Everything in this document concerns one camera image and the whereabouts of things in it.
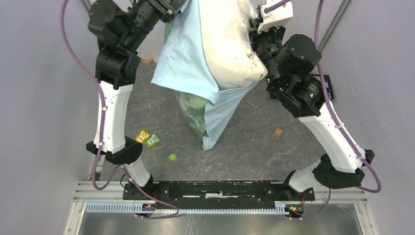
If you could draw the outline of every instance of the cable tie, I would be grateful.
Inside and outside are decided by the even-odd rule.
[[[339,129],[339,128],[341,128],[341,127],[344,127],[345,126],[345,124],[342,122],[342,123],[340,123],[340,125],[338,126],[338,125],[335,125],[335,127],[337,128],[337,129]]]

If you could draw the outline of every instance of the black mounting plate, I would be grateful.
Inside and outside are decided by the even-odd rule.
[[[179,209],[275,209],[275,201],[301,201],[301,193],[293,193],[282,181],[270,180],[154,181],[148,183],[144,190]],[[314,190],[309,188],[304,191],[304,198],[306,201],[314,201]],[[147,198],[129,182],[125,186],[123,199]],[[160,203],[157,208],[170,209]]]

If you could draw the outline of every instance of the metal frame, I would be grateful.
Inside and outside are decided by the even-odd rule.
[[[319,44],[319,51],[323,52],[324,48],[327,46],[328,41],[330,41],[331,36],[333,36],[334,31],[336,30],[337,26],[339,25],[340,20],[343,18],[346,10],[350,6],[352,0],[343,0],[340,4],[339,9],[337,10],[336,14],[334,15],[330,25],[328,26],[320,44]]]
[[[85,11],[89,15],[90,8],[91,8],[91,2],[89,0],[80,0],[80,1],[81,1],[82,6],[84,7]]]
[[[97,182],[98,185],[102,185],[105,182]],[[75,193],[75,197],[72,203],[69,219],[65,227],[64,235],[78,235],[82,219],[86,212],[115,212],[115,213],[132,213],[131,210],[137,210],[137,208],[131,208],[131,206],[139,207],[143,203],[151,204],[155,203],[151,200],[143,201],[127,201],[122,199],[124,189],[121,187],[119,182],[111,182],[107,188],[102,191],[97,191],[90,181],[80,181],[78,188]],[[314,187],[314,194],[316,197],[315,201],[306,202],[307,204],[324,204],[327,200],[328,188],[319,186]],[[197,211],[197,210],[186,210],[182,213],[228,213],[228,214],[282,214],[278,211],[278,208],[285,206],[286,204],[298,204],[299,202],[288,202],[288,201],[276,201],[276,209],[271,210],[255,210],[255,211]],[[357,188],[345,188],[332,190],[331,199],[329,204],[353,204],[356,209],[357,218],[363,235],[374,235],[374,230],[370,222],[368,215],[367,204],[365,193]],[[169,213],[174,212],[173,210],[158,210],[157,213]]]

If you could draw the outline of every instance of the pillow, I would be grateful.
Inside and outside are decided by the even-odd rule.
[[[256,17],[249,0],[200,0],[203,51],[221,90],[247,87],[267,74],[248,37]]]

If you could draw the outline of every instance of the debris on floor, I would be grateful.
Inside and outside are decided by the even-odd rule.
[[[275,129],[275,131],[274,131],[274,135],[275,135],[276,137],[280,137],[280,136],[282,135],[282,130],[281,130],[281,129],[279,129],[279,128]]]
[[[142,58],[141,63],[143,63],[143,64],[152,64],[152,63],[154,63],[154,59],[146,60],[146,59]]]

